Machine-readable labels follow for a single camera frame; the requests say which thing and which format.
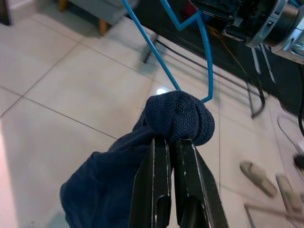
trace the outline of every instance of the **beige slipper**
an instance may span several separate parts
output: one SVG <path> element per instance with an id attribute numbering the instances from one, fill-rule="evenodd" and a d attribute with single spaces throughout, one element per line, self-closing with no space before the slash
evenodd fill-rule
<path id="1" fill-rule="evenodd" d="M 277 194 L 275 186 L 267 178 L 263 169 L 249 161 L 243 161 L 239 165 L 243 174 L 260 188 L 267 196 L 274 197 Z"/>
<path id="2" fill-rule="evenodd" d="M 294 192 L 287 177 L 284 175 L 276 175 L 276 181 L 279 185 L 286 210 L 288 212 L 301 212 L 301 196 Z"/>

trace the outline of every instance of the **gray chair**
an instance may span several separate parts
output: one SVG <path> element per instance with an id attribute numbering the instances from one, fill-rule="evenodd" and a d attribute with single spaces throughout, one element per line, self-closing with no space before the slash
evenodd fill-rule
<path id="1" fill-rule="evenodd" d="M 59 11 L 64 12 L 69 1 L 99 18 L 99 31 L 102 36 L 106 33 L 108 24 L 114 25 L 127 13 L 121 0 L 58 0 Z M 128 0 L 132 8 L 138 1 Z"/>

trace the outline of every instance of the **wooden chair leg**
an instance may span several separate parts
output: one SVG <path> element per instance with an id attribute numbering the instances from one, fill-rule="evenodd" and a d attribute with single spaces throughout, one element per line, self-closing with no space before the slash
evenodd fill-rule
<path id="1" fill-rule="evenodd" d="M 64 12 L 67 9 L 68 0 L 58 0 L 58 9 L 60 12 Z"/>
<path id="2" fill-rule="evenodd" d="M 104 36 L 108 27 L 108 23 L 105 20 L 99 20 L 99 32 L 101 36 Z"/>

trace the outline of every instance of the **blue towel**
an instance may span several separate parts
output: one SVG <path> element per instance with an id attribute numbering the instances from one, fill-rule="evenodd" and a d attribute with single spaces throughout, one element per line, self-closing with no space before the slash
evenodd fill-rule
<path id="1" fill-rule="evenodd" d="M 174 91 L 148 99 L 131 133 L 108 152 L 94 152 L 61 186 L 60 200 L 71 228 L 128 228 L 133 182 L 152 139 L 191 138 L 196 146 L 213 135 L 214 119 L 197 98 Z"/>

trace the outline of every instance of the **white tile floor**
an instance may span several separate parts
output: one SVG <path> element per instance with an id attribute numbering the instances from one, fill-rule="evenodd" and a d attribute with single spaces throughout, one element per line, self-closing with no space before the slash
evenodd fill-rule
<path id="1" fill-rule="evenodd" d="M 0 25 L 1 228 L 67 228 L 60 185 L 91 152 L 106 151 L 130 132 L 149 96 L 173 90 L 153 57 L 141 62 L 144 50 L 129 19 L 101 38 L 94 26 L 70 12 L 58 13 L 54 4 L 13 27 Z M 207 95 L 205 70 L 170 52 L 164 58 L 184 91 Z M 216 129 L 198 150 L 220 186 L 230 226 L 249 227 L 244 202 L 284 210 L 281 197 L 269 199 L 256 189 L 239 162 L 254 161 L 275 185 L 275 174 L 285 173 L 294 189 L 303 191 L 291 159 L 295 149 L 276 125 L 279 114 L 290 115 L 270 97 L 252 120 L 247 93 L 216 75 L 215 98 L 206 106 Z M 297 139 L 296 126 L 284 128 Z M 177 225 L 173 221 L 170 227 Z"/>

